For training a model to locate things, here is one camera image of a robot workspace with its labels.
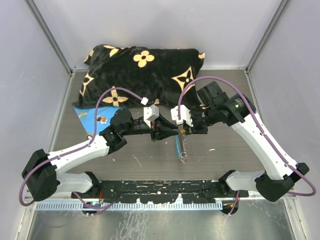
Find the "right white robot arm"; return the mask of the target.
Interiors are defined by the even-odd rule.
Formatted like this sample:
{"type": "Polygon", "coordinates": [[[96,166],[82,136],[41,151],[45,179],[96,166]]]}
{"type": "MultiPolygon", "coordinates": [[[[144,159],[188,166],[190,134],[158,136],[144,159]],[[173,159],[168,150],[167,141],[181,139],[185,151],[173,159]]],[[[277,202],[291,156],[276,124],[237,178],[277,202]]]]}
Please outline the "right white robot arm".
{"type": "Polygon", "coordinates": [[[250,100],[241,94],[232,97],[213,81],[197,91],[204,109],[191,110],[188,134],[205,134],[208,127],[224,123],[238,133],[260,160],[261,171],[230,170],[219,179],[219,191],[231,197],[236,191],[255,191],[270,202],[289,193],[309,172],[306,163],[296,162],[275,141],[250,100]]]}

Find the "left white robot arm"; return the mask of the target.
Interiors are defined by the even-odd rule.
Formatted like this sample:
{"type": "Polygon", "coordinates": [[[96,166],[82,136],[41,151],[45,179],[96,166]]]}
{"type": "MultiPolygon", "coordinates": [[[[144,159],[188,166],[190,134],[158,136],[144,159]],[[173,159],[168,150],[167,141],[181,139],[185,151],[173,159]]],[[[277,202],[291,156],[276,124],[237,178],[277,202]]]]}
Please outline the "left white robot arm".
{"type": "Polygon", "coordinates": [[[94,174],[88,171],[73,174],[69,170],[119,151],[127,144],[125,136],[149,134],[152,141],[159,141],[178,134],[178,127],[158,111],[152,111],[151,107],[144,110],[145,116],[133,119],[129,109],[120,108],[110,119],[109,126],[91,139],[49,153],[36,150],[21,173],[33,200],[40,202],[55,193],[66,192],[95,198],[100,193],[100,183],[94,174]]]}

